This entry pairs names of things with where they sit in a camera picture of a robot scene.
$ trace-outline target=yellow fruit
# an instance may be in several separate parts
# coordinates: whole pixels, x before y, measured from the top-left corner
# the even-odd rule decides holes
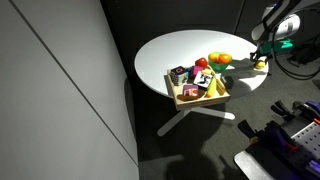
[[[219,53],[210,53],[209,56],[208,56],[208,59],[211,61],[211,62],[214,62],[214,63],[217,63],[218,60],[219,60]]]
[[[254,67],[256,69],[262,69],[262,68],[264,68],[265,65],[266,65],[266,63],[263,60],[258,60]]]
[[[217,91],[220,96],[222,96],[227,90],[224,84],[220,81],[220,79],[216,79],[217,81]]]
[[[216,90],[217,90],[217,81],[216,81],[216,78],[212,78],[206,93],[206,97],[207,98],[213,97]]]
[[[204,69],[201,71],[202,74],[206,74],[206,75],[211,75],[211,70],[210,69]]]

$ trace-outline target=round white table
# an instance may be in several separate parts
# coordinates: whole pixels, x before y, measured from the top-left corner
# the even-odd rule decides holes
[[[231,76],[233,87],[228,89],[230,99],[243,96],[262,84],[268,74],[268,64],[260,70],[253,68],[250,53],[256,46],[240,37],[217,31],[186,30],[168,33],[146,43],[135,57],[135,70],[141,81],[153,91],[170,97],[165,75],[168,69],[192,66],[201,57],[208,58],[211,52],[226,52],[233,58],[231,65],[222,73]],[[196,111],[233,120],[232,113],[207,108],[182,110],[159,129],[163,136],[189,112]]]

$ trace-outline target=banana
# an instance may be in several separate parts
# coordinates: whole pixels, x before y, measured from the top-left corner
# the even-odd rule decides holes
[[[217,89],[217,81],[216,81],[216,78],[213,77],[210,84],[209,84],[209,87],[208,87],[208,90],[206,93],[206,97],[207,98],[213,97],[214,93],[216,92],[216,89]]]
[[[217,91],[220,96],[222,96],[227,90],[224,84],[220,81],[220,79],[217,79]]]
[[[204,69],[201,72],[202,72],[202,74],[211,75],[211,70],[210,69]]]

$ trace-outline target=dark floor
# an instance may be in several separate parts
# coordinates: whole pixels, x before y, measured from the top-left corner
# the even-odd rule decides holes
[[[310,73],[319,62],[295,68],[295,72]],[[234,156],[248,145],[248,138],[237,128],[246,119],[254,129],[283,119],[270,110],[281,100],[288,108],[294,101],[320,102],[320,90],[313,80],[299,81],[286,76],[270,62],[270,76],[255,91],[243,97],[209,108],[232,112],[234,121],[190,113],[163,137],[157,130],[177,111],[173,100],[163,97],[138,83],[134,87],[139,171],[141,180],[211,180],[246,179],[234,163]]]

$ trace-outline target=table base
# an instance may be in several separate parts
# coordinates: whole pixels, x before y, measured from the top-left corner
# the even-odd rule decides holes
[[[170,129],[172,129],[178,122],[180,122],[185,116],[187,116],[191,111],[198,112],[202,114],[207,114],[211,116],[221,117],[229,120],[234,120],[235,116],[232,113],[217,111],[207,108],[192,108],[190,110],[181,110],[173,118],[171,118],[166,124],[164,124],[159,130],[158,135],[164,136]]]

